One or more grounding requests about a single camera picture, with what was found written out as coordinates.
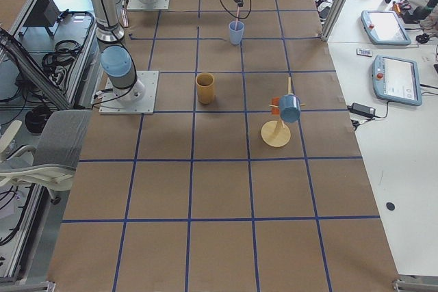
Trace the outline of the pink chopstick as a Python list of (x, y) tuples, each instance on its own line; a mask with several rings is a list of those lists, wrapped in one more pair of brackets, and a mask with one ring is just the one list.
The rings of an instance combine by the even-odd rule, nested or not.
[(240, 17), (240, 7), (239, 7), (239, 5), (237, 5), (237, 10), (236, 10), (236, 18), (235, 18), (235, 26), (234, 26), (234, 28), (235, 28), (235, 31), (237, 31), (237, 25), (238, 25), (238, 22), (239, 22), (239, 17)]

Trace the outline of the light blue plastic cup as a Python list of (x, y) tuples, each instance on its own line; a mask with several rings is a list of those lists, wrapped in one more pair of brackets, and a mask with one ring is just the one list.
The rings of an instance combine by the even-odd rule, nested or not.
[(244, 35), (244, 23), (232, 21), (229, 23), (229, 40), (232, 45), (239, 45)]

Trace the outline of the bamboo cylinder holder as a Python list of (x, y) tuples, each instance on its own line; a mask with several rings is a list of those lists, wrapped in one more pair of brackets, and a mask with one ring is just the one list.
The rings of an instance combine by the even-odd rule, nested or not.
[(198, 101), (208, 105), (215, 99), (215, 79), (209, 72), (202, 72), (196, 76), (196, 91)]

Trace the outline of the orange mug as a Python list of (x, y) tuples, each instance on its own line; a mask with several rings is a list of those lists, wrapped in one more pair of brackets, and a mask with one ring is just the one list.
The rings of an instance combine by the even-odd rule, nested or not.
[(279, 97), (274, 97), (271, 99), (270, 108), (271, 108), (271, 114), (275, 116), (280, 115), (280, 109), (279, 109)]

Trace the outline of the dark blue mug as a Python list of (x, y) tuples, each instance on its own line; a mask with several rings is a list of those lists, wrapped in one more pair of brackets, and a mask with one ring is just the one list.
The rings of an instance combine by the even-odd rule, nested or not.
[(284, 122), (293, 123), (300, 118), (300, 99), (294, 94), (286, 94), (279, 99), (280, 118)]

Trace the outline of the wooden mug tree stand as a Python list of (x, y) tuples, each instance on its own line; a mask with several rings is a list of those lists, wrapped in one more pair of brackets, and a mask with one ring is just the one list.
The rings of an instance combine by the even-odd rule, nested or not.
[[(292, 92), (292, 78), (288, 77), (287, 94), (294, 94)], [(300, 101), (300, 109), (305, 106)], [(261, 128), (261, 137), (263, 141), (272, 147), (279, 148), (289, 143), (292, 136), (289, 127), (279, 117), (276, 120), (266, 122)]]

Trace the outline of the teach pendant far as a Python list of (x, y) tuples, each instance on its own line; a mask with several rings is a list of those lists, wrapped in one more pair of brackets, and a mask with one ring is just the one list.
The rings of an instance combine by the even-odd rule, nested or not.
[(370, 41), (375, 45), (411, 44), (403, 24), (393, 11), (364, 10), (361, 13), (361, 22)]

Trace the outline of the teach pendant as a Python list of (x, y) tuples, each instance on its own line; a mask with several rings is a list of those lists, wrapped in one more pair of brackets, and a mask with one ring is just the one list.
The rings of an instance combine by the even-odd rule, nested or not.
[(361, 22), (370, 41), (375, 45), (411, 44), (403, 24), (393, 11), (364, 10), (361, 13)]
[(417, 62), (377, 55), (372, 64), (372, 85), (377, 98), (411, 106), (422, 104)]

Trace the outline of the black power adapter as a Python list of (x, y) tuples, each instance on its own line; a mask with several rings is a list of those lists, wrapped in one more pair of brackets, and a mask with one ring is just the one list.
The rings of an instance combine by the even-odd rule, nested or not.
[(367, 105), (362, 105), (359, 103), (352, 103), (347, 106), (347, 109), (350, 113), (356, 114), (359, 116), (363, 116), (365, 118), (375, 118), (376, 117), (376, 109), (373, 107), (369, 107)]

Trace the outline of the teach pendant near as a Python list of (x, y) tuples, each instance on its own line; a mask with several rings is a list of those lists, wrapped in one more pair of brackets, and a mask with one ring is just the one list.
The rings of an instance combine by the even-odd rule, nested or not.
[(411, 106), (422, 104), (417, 62), (377, 55), (372, 64), (372, 85), (377, 98)]

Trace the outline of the grey office chair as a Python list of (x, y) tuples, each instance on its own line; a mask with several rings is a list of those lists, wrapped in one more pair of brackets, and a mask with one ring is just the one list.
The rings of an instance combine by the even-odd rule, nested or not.
[(56, 193), (73, 185), (91, 116), (86, 109), (52, 113), (36, 146), (24, 145), (7, 157), (1, 156), (1, 185), (41, 185), (51, 203), (58, 204)]

